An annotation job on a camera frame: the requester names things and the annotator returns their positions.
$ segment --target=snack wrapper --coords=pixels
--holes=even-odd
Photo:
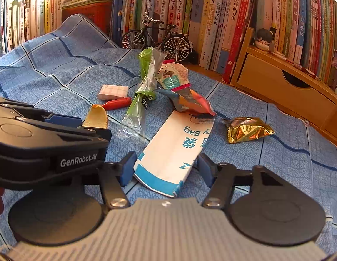
[[[233,120],[223,121],[228,128],[229,143],[250,141],[275,133],[271,126],[258,117],[236,117]]]
[[[170,98],[178,112],[194,116],[205,115],[214,117],[216,115],[208,100],[190,88],[184,88],[176,92],[170,89],[158,88],[156,91]]]
[[[164,89],[171,89],[172,91],[190,87],[188,69],[182,64],[163,64],[156,79]]]

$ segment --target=blue checkered cloth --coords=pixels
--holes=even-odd
[[[56,31],[25,42],[0,58],[0,96],[23,101],[37,108],[85,119],[103,84],[129,86],[133,96],[140,81],[138,50],[120,49],[82,15],[69,17]],[[281,113],[275,105],[256,100],[232,87],[189,71],[192,89],[207,98],[218,113],[203,152],[215,162],[229,162],[250,170],[264,165],[319,202],[326,211],[326,226],[317,243],[326,253],[337,250],[337,148],[311,127]],[[108,111],[113,133],[127,108]],[[173,107],[158,94],[147,110],[146,142],[134,144],[112,138],[107,161],[119,161],[127,152],[140,154],[169,117]],[[260,140],[228,144],[222,118],[259,117],[276,131]],[[130,202],[137,198],[163,198],[133,180],[124,187]],[[100,202],[99,186],[86,186],[86,193]],[[179,197],[202,201],[209,188],[193,169]],[[247,194],[235,190],[233,201]],[[27,192],[6,190],[5,211],[0,216],[0,246],[16,240],[7,218],[10,207]]]

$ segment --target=crumpled wrapper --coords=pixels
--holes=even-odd
[[[228,129],[229,143],[250,141],[275,133],[271,126],[258,117],[236,117],[233,120],[223,121]]]

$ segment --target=plastic bag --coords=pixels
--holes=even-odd
[[[166,55],[153,47],[140,53],[141,82],[129,109],[122,120],[123,127],[117,133],[119,138],[138,138],[145,135],[145,117],[149,101],[156,98],[156,74]]]

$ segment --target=yellow book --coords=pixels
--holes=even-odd
[[[50,0],[44,0],[44,29],[45,33],[50,32]]]
[[[199,39],[197,41],[197,53],[198,53],[198,60],[200,60],[202,46],[204,45],[204,37],[205,37],[205,30],[207,25],[207,16],[209,13],[210,8],[210,0],[204,0],[203,5],[203,12],[201,17],[201,25],[200,25],[200,32],[199,32]]]

